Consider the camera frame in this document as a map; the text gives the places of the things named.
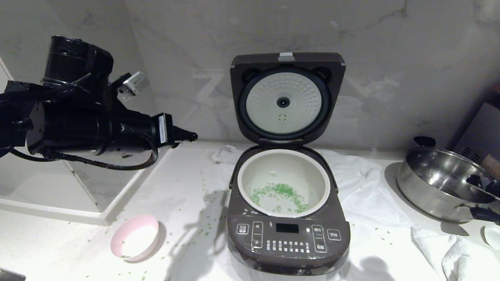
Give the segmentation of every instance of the inner lid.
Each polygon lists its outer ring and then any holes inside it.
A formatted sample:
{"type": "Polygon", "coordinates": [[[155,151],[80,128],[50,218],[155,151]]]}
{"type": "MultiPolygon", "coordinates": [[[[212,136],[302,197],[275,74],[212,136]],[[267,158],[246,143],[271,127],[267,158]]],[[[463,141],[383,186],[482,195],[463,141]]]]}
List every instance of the inner lid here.
{"type": "Polygon", "coordinates": [[[288,66],[266,70],[243,89],[243,119],[264,137],[298,138],[326,115],[328,93],[324,82],[307,69],[288,66]]]}

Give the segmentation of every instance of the stainless steel pot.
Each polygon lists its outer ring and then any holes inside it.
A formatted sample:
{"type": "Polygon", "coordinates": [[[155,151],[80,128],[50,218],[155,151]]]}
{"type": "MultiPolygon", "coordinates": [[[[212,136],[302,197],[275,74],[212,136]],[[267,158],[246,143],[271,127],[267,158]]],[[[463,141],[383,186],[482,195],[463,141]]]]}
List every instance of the stainless steel pot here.
{"type": "Polygon", "coordinates": [[[461,155],[418,147],[406,154],[396,181],[410,202],[434,217],[451,222],[480,219],[500,224],[500,215],[489,209],[495,197],[472,186],[468,182],[470,175],[494,182],[487,171],[461,155]]]}

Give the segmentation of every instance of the rice cooker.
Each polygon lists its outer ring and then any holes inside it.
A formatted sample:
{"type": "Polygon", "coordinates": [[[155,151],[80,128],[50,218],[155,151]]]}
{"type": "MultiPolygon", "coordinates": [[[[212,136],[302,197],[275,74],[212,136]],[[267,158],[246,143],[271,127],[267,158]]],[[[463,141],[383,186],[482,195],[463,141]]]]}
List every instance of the rice cooker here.
{"type": "Polygon", "coordinates": [[[338,53],[239,55],[236,118],[257,145],[229,183],[227,244],[245,268],[320,276],[344,264],[351,230],[325,159],[307,148],[327,128],[346,66],[338,53]]]}

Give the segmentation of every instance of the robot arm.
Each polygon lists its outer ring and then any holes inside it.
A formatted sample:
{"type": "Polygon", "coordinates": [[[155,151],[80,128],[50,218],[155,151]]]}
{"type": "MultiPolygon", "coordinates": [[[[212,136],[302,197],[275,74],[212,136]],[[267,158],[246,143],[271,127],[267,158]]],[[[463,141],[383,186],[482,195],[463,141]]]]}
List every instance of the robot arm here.
{"type": "Polygon", "coordinates": [[[112,170],[154,164],[158,148],[195,141],[198,135],[173,125],[170,114],[150,117],[119,100],[134,96],[145,80],[129,73],[110,83],[111,54],[79,39],[53,36],[42,85],[9,81],[0,94],[0,157],[30,161],[78,161],[112,170]],[[33,157],[15,147],[27,145],[33,157]],[[151,150],[143,164],[119,166],[80,155],[132,156],[151,150]]]}

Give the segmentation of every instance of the digital display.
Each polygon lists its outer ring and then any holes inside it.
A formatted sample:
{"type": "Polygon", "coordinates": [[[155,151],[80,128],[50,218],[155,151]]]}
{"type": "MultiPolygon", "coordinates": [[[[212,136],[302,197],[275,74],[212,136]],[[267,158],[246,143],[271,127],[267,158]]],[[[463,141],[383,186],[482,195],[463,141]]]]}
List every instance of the digital display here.
{"type": "Polygon", "coordinates": [[[276,223],[276,232],[299,233],[299,225],[289,223],[276,223]]]}

